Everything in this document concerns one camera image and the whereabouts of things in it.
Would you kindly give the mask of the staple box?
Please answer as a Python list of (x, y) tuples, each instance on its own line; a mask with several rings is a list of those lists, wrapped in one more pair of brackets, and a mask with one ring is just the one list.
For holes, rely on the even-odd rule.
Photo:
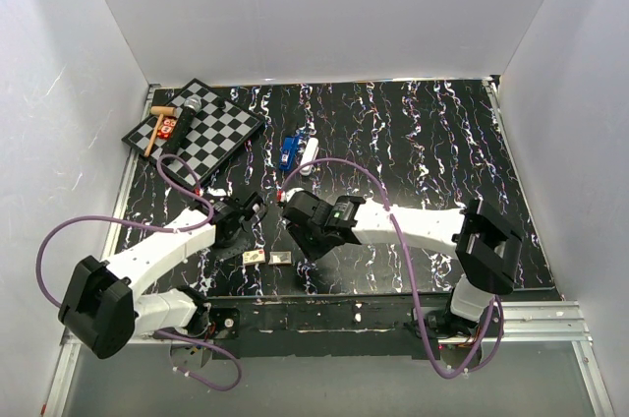
[(243, 265), (245, 267), (264, 264), (266, 256), (264, 249), (251, 250), (243, 253)]
[(272, 266), (288, 266), (292, 264), (292, 255), (290, 251), (271, 252), (269, 262)]

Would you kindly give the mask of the blue stapler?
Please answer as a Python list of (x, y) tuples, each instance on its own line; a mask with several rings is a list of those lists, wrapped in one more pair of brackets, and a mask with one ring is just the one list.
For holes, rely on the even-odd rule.
[(278, 163), (279, 170), (288, 171), (291, 169), (299, 148), (301, 137), (302, 134), (300, 132), (296, 132), (294, 135), (286, 136), (284, 138)]

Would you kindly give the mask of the white stapler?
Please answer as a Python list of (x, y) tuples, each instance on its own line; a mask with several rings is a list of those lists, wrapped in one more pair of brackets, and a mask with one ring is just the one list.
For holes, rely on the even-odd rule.
[(300, 174), (302, 176), (309, 176), (313, 170), (311, 162), (313, 162), (318, 154), (318, 139), (316, 137), (310, 137), (305, 146), (302, 159), (300, 162)]

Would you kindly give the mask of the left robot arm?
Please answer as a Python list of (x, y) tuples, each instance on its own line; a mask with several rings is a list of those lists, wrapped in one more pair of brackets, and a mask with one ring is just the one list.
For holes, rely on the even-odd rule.
[(195, 202), (132, 248), (103, 261), (92, 256), (73, 271), (59, 321), (99, 359), (120, 351), (135, 336), (174, 329), (189, 338), (211, 328), (209, 300), (190, 286), (163, 293), (149, 287), (188, 257), (211, 247), (235, 245), (244, 224), (263, 207), (259, 193)]

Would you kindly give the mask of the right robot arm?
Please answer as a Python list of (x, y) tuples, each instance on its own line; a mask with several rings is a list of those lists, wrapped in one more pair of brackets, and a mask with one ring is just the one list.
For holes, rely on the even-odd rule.
[(295, 189), (278, 196), (286, 228), (304, 256), (316, 261), (345, 244), (401, 244), (459, 260), (463, 274), (441, 312), (430, 312), (426, 326), (434, 336), (467, 335), (495, 295), (515, 287), (523, 233), (480, 199), (463, 209), (403, 208), (356, 196), (331, 205)]

